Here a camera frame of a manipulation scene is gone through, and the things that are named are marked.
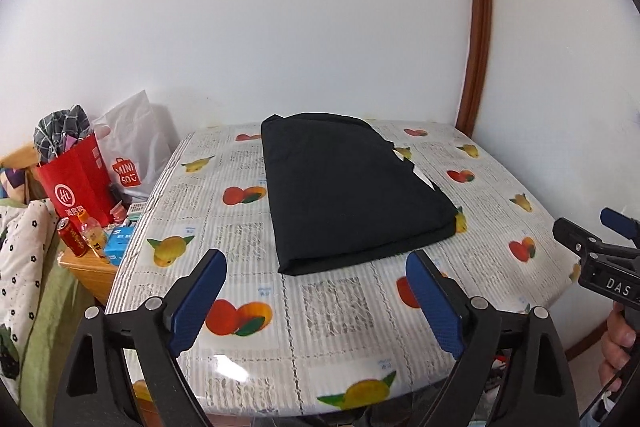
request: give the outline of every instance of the black cloth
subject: black cloth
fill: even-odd
[[[353,266],[455,233],[453,203],[368,123],[273,115],[261,134],[280,273]]]

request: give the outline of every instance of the blue tissue pack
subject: blue tissue pack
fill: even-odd
[[[104,253],[113,266],[120,266],[120,261],[122,261],[124,251],[127,250],[133,230],[134,227],[116,227],[111,232],[107,245],[104,247]]]

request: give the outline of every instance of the green bed sheet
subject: green bed sheet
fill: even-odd
[[[58,265],[64,244],[55,233],[42,268],[40,305],[27,343],[20,381],[20,408],[34,427],[52,425],[58,382],[71,342],[93,296]]]

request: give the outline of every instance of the silver screw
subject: silver screw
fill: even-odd
[[[471,297],[471,305],[476,310],[485,310],[489,307],[489,303],[483,297]]]
[[[100,314],[100,309],[98,306],[91,306],[84,310],[84,318],[93,319]]]
[[[145,308],[152,312],[162,306],[162,299],[159,297],[150,297],[145,302]]]
[[[536,306],[533,308],[533,314],[539,319],[546,319],[549,316],[549,312],[542,306]]]

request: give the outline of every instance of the finger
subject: finger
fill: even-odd
[[[603,362],[600,364],[600,367],[598,368],[598,376],[600,377],[600,384],[602,386],[606,385],[607,382],[611,380],[615,374],[615,370],[609,365],[609,363]],[[609,390],[618,391],[621,385],[622,380],[620,380],[620,378],[616,378],[616,380],[614,380],[613,383],[609,386]]]
[[[602,336],[600,347],[604,359],[616,369],[622,369],[629,361],[629,355],[618,344],[612,342],[607,333]]]
[[[620,313],[611,312],[607,317],[609,338],[619,346],[632,347],[636,341],[636,332],[625,322]]]

